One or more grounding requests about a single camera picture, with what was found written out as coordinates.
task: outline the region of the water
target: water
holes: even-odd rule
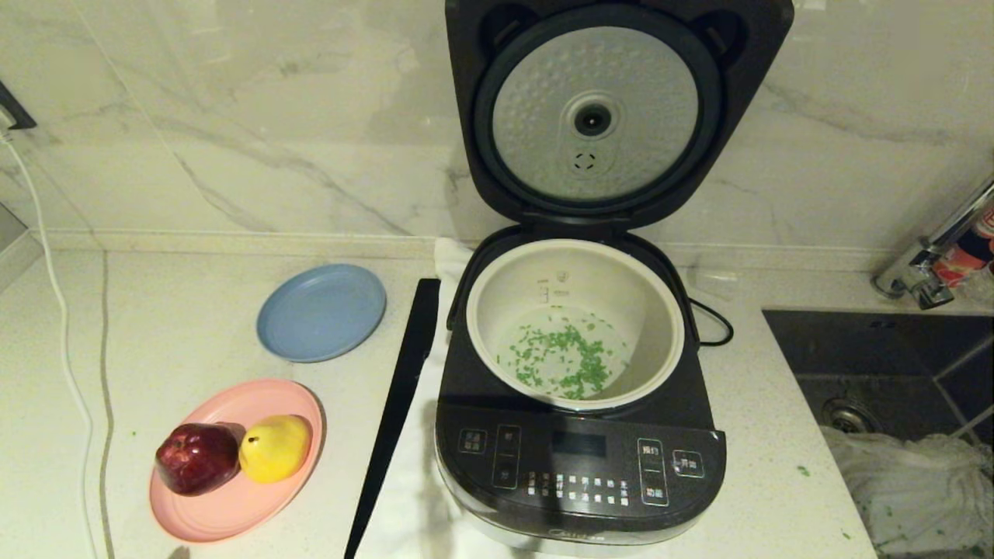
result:
[[[589,400],[628,367],[632,348],[592,312],[550,305],[528,312],[501,336],[505,371],[547,396]]]

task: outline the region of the power cord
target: power cord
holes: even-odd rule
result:
[[[0,124],[4,124],[0,127],[0,143],[7,146],[11,155],[14,156],[14,160],[21,167],[24,182],[27,183],[28,190],[31,192],[31,199],[35,203],[35,215],[38,218],[38,233],[42,238],[42,249],[45,252],[45,266],[49,272],[52,291],[55,292],[56,300],[59,302],[59,311],[62,316],[63,375],[66,377],[66,384],[69,385],[70,393],[73,395],[73,401],[76,402],[76,407],[80,410],[80,415],[83,416],[83,429],[86,434],[83,440],[83,451],[81,452],[80,459],[80,514],[83,516],[83,526],[86,530],[87,557],[96,559],[96,546],[93,542],[93,532],[90,529],[89,512],[86,508],[86,463],[89,460],[89,446],[93,439],[93,417],[90,415],[86,401],[83,399],[83,393],[80,391],[80,385],[76,380],[76,376],[73,374],[73,367],[69,360],[69,307],[66,305],[66,298],[63,296],[62,288],[59,287],[59,279],[56,278],[55,267],[52,265],[52,248],[49,246],[49,236],[45,229],[45,217],[42,215],[42,204],[38,199],[38,189],[35,188],[35,183],[31,180],[31,174],[28,173],[28,167],[24,164],[24,159],[21,158],[21,154],[17,152],[17,149],[14,148],[12,143],[13,138],[11,138],[8,128],[14,125],[14,122],[6,111],[2,109],[0,109]]]
[[[712,317],[714,317],[715,320],[717,320],[718,322],[720,322],[721,324],[723,324],[725,326],[725,330],[727,330],[729,332],[728,334],[725,335],[724,338],[722,338],[722,339],[720,339],[718,341],[702,341],[701,345],[703,345],[705,347],[719,347],[719,346],[725,345],[725,344],[729,343],[730,341],[732,341],[732,338],[734,338],[736,336],[736,330],[734,328],[732,328],[732,323],[729,322],[729,320],[727,318],[725,318],[724,316],[722,316],[722,314],[720,312],[714,310],[713,308],[710,308],[709,306],[703,304],[702,302],[700,302],[700,301],[698,301],[696,299],[690,298],[690,302],[691,302],[691,304],[699,307],[701,310],[705,311],[707,314],[709,314]]]

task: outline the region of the kitchen sink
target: kitchen sink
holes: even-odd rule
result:
[[[821,425],[911,441],[956,434],[991,444],[994,317],[763,314]]]

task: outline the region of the white countertop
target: white countertop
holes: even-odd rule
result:
[[[341,557],[416,281],[433,276],[424,252],[411,256],[56,253],[73,315],[72,362],[95,419],[87,474],[94,518],[100,515],[104,396],[112,410],[103,495],[114,557],[167,559],[182,545],[149,510],[155,449],[199,403],[262,377],[300,382],[321,400],[327,414],[321,460],[280,514],[234,540],[191,546],[190,556]],[[382,325],[363,345],[325,363],[290,364],[268,354],[255,338],[259,307],[284,280],[328,262],[358,264],[381,278],[388,293]],[[736,327],[730,345],[700,351],[715,424],[728,436],[728,472],[700,522],[665,543],[660,556],[876,557],[760,310],[912,312],[911,302],[878,298],[863,274],[681,274],[691,296]],[[943,312],[979,310],[957,301]],[[0,555],[82,557],[82,521],[73,501],[82,428],[60,373],[58,309],[43,261],[0,292],[0,316],[0,425],[8,436],[7,458],[0,461]],[[702,337],[722,335],[707,318],[698,321]]]

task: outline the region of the white cable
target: white cable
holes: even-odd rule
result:
[[[70,393],[73,395],[73,400],[76,402],[76,407],[79,408],[80,414],[83,416],[83,427],[86,431],[86,437],[83,441],[83,451],[81,452],[80,460],[80,513],[83,516],[83,526],[86,529],[86,547],[88,550],[87,556],[90,559],[96,559],[96,545],[93,542],[93,532],[90,530],[89,525],[89,511],[86,508],[86,463],[89,462],[89,445],[93,438],[93,417],[89,414],[89,408],[86,407],[86,401],[83,399],[83,393],[80,392],[80,385],[76,380],[76,376],[73,374],[73,368],[70,366],[69,362],[69,307],[66,305],[66,298],[63,296],[62,289],[59,287],[59,280],[56,278],[55,268],[52,266],[52,249],[49,247],[49,237],[45,229],[45,219],[42,216],[42,204],[38,200],[38,191],[35,188],[34,181],[31,180],[31,175],[28,173],[28,167],[24,164],[24,160],[21,159],[21,154],[14,149],[13,144],[11,144],[11,138],[6,130],[0,130],[0,143],[7,146],[10,149],[11,155],[14,156],[14,160],[21,167],[21,172],[24,174],[24,181],[28,184],[28,190],[31,191],[31,199],[35,202],[35,214],[38,216],[38,232],[42,237],[42,249],[45,252],[45,265],[49,270],[49,281],[52,282],[52,291],[56,293],[56,300],[59,302],[59,310],[62,313],[62,365],[63,374],[66,377],[66,383],[69,385]]]

